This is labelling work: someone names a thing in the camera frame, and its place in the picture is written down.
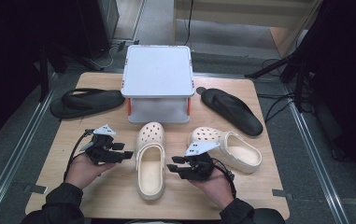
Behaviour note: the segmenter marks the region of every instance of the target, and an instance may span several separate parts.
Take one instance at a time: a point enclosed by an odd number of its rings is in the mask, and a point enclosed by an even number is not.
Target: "gray floor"
[[[173,36],[170,32],[172,4],[172,1],[146,1],[136,34],[140,44],[172,44]],[[178,43],[185,41],[187,30],[184,22],[178,22]],[[243,78],[245,74],[262,69],[265,60],[278,58],[277,50],[272,44],[271,35],[266,27],[233,24],[218,26],[214,22],[195,21],[192,28],[197,25],[201,28],[192,30],[192,38],[188,43],[193,50],[192,65],[197,76]],[[237,36],[245,38],[238,41]],[[120,71],[124,65],[124,53],[125,51],[113,52],[114,62],[105,69],[105,72]],[[97,62],[107,64],[109,60],[108,55],[105,55]],[[51,98],[60,97],[67,90],[74,89],[79,75],[85,71],[82,65],[70,62],[66,73],[58,76]],[[265,117],[276,99],[263,96],[286,94],[287,87],[272,75],[265,75],[253,81]],[[14,154],[26,125],[36,111],[38,97],[39,88],[28,96],[0,132],[0,176],[6,171],[8,160]],[[272,114],[287,103],[287,100],[281,101],[272,110]],[[317,173],[317,167],[314,166],[312,157],[308,153],[294,109],[287,107],[266,124],[291,211],[287,223],[356,223],[356,163],[336,161],[332,157],[332,147],[325,138],[316,116],[310,113],[304,113],[302,116],[316,152],[321,157],[327,177],[332,181],[337,197],[342,203],[347,220],[335,219],[330,200]],[[2,192],[4,197],[0,201],[0,224],[19,223],[24,217],[24,208],[30,197],[24,189],[36,182],[59,124],[59,120],[54,118],[49,110],[39,121],[37,130],[24,150],[20,166],[13,171],[15,175],[7,184],[7,191]]]

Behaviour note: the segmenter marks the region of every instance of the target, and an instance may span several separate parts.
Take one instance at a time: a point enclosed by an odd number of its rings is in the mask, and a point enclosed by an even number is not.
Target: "footwear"
[[[262,123],[239,98],[218,89],[201,92],[201,100],[212,110],[229,120],[243,133],[257,136],[263,132]]]
[[[192,142],[219,142],[219,147],[208,151],[209,156],[246,174],[257,171],[262,163],[260,151],[237,133],[199,127],[189,136],[188,145]]]
[[[137,191],[144,200],[155,200],[164,193],[164,128],[158,122],[143,126],[136,139]]]
[[[113,109],[124,103],[121,91],[74,89],[50,105],[51,114],[58,119],[76,119]]]

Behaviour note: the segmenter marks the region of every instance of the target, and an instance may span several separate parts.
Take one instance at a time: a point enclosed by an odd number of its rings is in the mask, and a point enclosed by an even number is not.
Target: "person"
[[[84,223],[85,218],[79,209],[82,190],[96,177],[114,166],[115,163],[94,164],[86,153],[76,156],[64,183],[49,193],[41,210],[28,214],[21,224]],[[189,182],[203,191],[209,200],[221,209],[220,224],[256,223],[253,221],[255,209],[250,204],[233,197],[227,179],[218,169],[214,169],[207,181],[190,180]]]

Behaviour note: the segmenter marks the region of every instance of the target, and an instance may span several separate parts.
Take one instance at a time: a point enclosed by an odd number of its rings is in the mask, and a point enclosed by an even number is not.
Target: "storage box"
[[[187,123],[194,95],[192,57],[185,46],[128,48],[121,93],[132,123]]]

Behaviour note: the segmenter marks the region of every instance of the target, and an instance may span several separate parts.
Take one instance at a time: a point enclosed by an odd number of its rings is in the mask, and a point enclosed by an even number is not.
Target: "black jacket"
[[[61,223],[81,224],[84,216],[79,209],[82,190],[74,185],[63,183],[46,198],[41,210],[27,215],[21,224]],[[239,199],[234,199],[221,211],[221,224],[252,224],[253,207]]]

